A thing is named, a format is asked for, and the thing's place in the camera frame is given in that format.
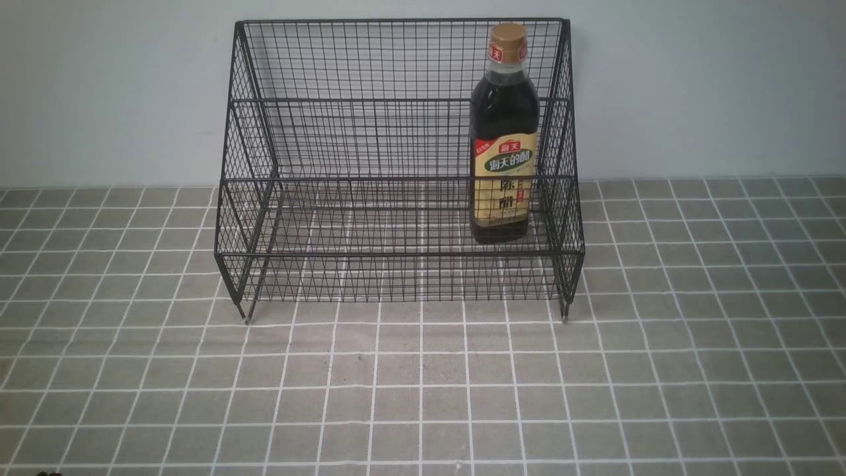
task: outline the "floor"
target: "floor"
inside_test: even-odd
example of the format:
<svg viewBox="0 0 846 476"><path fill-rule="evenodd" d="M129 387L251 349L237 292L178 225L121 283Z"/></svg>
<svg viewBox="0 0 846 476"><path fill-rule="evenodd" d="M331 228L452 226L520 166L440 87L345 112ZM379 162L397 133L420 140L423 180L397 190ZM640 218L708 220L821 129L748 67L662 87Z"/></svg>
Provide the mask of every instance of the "floor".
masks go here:
<svg viewBox="0 0 846 476"><path fill-rule="evenodd" d="M266 303L211 188L0 191L0 470L844 475L846 178L585 182L547 302Z"/></svg>

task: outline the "gray wall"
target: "gray wall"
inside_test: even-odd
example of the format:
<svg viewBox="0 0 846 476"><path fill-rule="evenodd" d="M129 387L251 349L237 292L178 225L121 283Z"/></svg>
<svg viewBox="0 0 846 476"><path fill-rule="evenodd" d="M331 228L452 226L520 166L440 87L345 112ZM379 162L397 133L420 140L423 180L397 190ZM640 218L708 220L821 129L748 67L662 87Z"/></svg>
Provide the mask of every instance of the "gray wall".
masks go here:
<svg viewBox="0 0 846 476"><path fill-rule="evenodd" d="M583 177L846 173L843 0L5 0L0 186L214 183L236 19L480 15L573 21Z"/></svg>

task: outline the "bottle cap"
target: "bottle cap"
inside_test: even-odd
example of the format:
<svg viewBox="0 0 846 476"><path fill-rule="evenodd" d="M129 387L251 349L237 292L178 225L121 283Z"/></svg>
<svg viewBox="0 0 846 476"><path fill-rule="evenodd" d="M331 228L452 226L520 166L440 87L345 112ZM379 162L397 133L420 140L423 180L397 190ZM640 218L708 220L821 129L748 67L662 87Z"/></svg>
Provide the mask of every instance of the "bottle cap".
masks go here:
<svg viewBox="0 0 846 476"><path fill-rule="evenodd" d="M500 23L491 30L487 57L498 63L523 61L528 53L526 29L516 23Z"/></svg>

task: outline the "vinegar bottle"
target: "vinegar bottle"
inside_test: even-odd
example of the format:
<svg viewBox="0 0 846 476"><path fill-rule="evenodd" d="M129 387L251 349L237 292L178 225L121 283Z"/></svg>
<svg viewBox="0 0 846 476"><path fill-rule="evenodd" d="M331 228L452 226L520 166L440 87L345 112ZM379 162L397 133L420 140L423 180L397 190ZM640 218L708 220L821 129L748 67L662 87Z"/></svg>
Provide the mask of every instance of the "vinegar bottle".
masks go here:
<svg viewBox="0 0 846 476"><path fill-rule="evenodd" d="M494 26L470 98L470 230L481 244L518 240L529 226L540 106L523 70L527 51L522 25Z"/></svg>

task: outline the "wire basket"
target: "wire basket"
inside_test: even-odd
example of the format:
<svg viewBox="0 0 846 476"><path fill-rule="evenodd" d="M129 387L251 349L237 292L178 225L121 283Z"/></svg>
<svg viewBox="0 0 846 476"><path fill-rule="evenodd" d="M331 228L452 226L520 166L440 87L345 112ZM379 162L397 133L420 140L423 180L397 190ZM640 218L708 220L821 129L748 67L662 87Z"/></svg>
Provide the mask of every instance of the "wire basket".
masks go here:
<svg viewBox="0 0 846 476"><path fill-rule="evenodd" d="M536 171L526 236L480 245L470 93L503 21L529 33ZM557 299L566 315L585 255L570 52L564 19L236 23L215 258L244 321L260 300Z"/></svg>

